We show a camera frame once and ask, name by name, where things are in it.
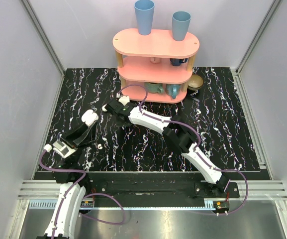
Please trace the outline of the white earbuds charging case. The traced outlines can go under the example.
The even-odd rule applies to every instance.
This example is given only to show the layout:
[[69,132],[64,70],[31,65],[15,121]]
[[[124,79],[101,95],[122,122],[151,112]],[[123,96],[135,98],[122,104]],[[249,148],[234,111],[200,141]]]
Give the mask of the white earbuds charging case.
[[98,120],[98,115],[93,110],[87,110],[81,117],[83,123],[87,126],[91,126]]

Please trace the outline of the white oval pebble case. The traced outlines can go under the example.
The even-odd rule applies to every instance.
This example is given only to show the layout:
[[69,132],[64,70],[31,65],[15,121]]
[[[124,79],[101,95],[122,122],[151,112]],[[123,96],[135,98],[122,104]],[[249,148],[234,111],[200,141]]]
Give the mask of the white oval pebble case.
[[106,105],[102,106],[102,111],[103,111],[103,112],[107,112],[107,109],[106,109],[105,106],[106,106]]

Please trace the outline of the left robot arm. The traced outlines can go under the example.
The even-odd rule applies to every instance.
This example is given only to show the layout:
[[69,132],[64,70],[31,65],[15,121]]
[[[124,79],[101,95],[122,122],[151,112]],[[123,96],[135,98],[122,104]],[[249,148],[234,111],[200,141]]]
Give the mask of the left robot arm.
[[[83,150],[94,142],[96,125],[96,121],[81,123],[63,134],[52,145],[44,146],[38,160],[39,165],[52,172],[56,183],[60,185],[60,191],[50,223],[39,239],[74,238],[79,207],[83,197],[88,196],[92,190],[90,179],[78,161]],[[62,160],[50,168],[42,163],[42,158],[46,152],[52,150],[60,155]]]

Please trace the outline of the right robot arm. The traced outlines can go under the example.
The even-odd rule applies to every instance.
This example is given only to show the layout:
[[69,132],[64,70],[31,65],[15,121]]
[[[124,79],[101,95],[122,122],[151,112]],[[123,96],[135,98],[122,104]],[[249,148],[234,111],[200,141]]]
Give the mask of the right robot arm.
[[165,117],[143,110],[134,103],[123,104],[111,100],[104,110],[115,116],[124,125],[139,125],[158,132],[166,146],[187,159],[210,184],[210,192],[222,197],[228,191],[230,178],[200,150],[200,136],[190,125],[180,121],[179,116]]

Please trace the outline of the teal glazed ceramic mug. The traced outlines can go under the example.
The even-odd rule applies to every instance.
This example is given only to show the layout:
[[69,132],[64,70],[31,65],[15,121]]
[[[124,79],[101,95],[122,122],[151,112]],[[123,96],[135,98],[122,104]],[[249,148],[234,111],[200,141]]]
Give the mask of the teal glazed ceramic mug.
[[164,92],[163,84],[161,83],[145,82],[144,85],[147,91],[151,94],[162,94]]

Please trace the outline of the pink mug on shelf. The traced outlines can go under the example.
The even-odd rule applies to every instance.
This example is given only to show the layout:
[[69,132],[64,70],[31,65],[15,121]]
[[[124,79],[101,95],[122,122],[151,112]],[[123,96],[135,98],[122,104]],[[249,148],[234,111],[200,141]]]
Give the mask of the pink mug on shelf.
[[150,62],[153,63],[153,64],[158,64],[161,62],[161,58],[159,57],[151,57],[150,58]]

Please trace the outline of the pink three-tier wooden shelf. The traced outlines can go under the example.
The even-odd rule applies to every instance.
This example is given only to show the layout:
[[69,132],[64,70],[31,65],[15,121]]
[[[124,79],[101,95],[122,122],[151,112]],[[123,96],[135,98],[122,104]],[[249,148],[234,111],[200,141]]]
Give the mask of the pink three-tier wooden shelf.
[[[121,80],[122,94],[133,101],[170,103],[181,102],[187,94],[188,81],[196,53],[199,50],[199,39],[188,32],[183,41],[175,41],[170,30],[153,29],[149,35],[141,35],[136,28],[118,32],[112,40],[117,56],[118,73]],[[151,57],[161,58],[153,64]],[[188,61],[180,66],[172,66],[170,58]],[[178,96],[172,99],[166,92],[151,94],[145,91],[145,82],[180,84]]]

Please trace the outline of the left orange connector board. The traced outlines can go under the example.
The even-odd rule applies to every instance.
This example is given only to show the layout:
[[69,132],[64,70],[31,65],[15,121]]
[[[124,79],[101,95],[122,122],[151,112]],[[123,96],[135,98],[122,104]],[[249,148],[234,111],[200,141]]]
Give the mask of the left orange connector board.
[[93,200],[82,200],[81,208],[93,208],[94,201]]

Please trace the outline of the orange connector board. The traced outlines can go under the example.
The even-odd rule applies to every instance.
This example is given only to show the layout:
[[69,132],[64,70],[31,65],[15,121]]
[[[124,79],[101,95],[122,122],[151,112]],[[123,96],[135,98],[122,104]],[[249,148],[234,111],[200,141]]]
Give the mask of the orange connector board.
[[94,201],[93,200],[82,200],[81,208],[93,208]]
[[217,210],[228,211],[228,210],[229,210],[229,202],[228,202],[228,201],[215,202],[214,207],[215,207]]

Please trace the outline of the dark blue mug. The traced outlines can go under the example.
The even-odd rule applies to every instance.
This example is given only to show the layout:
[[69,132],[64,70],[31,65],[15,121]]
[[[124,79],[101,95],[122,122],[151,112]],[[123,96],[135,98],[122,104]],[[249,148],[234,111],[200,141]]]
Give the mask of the dark blue mug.
[[170,63],[172,66],[180,66],[188,61],[188,58],[184,59],[177,59],[177,58],[170,58]]

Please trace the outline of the left light blue cup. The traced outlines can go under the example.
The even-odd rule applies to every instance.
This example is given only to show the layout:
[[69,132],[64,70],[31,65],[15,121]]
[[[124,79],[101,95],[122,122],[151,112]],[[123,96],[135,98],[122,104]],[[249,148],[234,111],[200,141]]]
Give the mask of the left light blue cup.
[[149,35],[152,31],[154,7],[152,0],[138,0],[134,4],[138,31],[141,35]]

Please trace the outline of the light blue cup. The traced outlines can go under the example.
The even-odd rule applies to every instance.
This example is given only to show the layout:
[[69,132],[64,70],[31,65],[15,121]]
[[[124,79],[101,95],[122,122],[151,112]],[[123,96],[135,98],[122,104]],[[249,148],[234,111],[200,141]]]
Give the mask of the light blue cup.
[[183,41],[188,32],[191,15],[186,11],[177,11],[172,16],[172,36],[175,41]]
[[138,31],[141,35],[149,35],[152,31],[154,7],[152,0],[138,0],[134,4]]

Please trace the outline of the right light blue cup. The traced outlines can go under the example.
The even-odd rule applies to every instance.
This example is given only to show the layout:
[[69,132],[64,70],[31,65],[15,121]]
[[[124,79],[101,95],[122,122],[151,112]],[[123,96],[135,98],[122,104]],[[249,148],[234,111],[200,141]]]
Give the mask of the right light blue cup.
[[172,16],[172,36],[175,41],[183,41],[188,32],[191,15],[186,11],[177,11]]

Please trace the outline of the right orange connector board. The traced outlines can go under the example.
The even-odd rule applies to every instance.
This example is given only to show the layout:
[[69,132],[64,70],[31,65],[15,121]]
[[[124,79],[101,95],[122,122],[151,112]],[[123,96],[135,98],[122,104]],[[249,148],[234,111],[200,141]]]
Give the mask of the right orange connector board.
[[214,207],[215,207],[217,210],[228,211],[228,210],[229,210],[229,202],[228,202],[228,201],[215,202]]

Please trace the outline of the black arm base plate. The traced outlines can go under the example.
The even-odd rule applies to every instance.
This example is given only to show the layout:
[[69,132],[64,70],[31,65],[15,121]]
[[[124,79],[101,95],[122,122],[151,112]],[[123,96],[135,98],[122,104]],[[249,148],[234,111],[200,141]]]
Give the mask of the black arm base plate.
[[230,180],[226,192],[220,193],[200,172],[87,172],[79,184],[87,192],[111,195],[172,193],[194,198],[240,198],[236,183]]

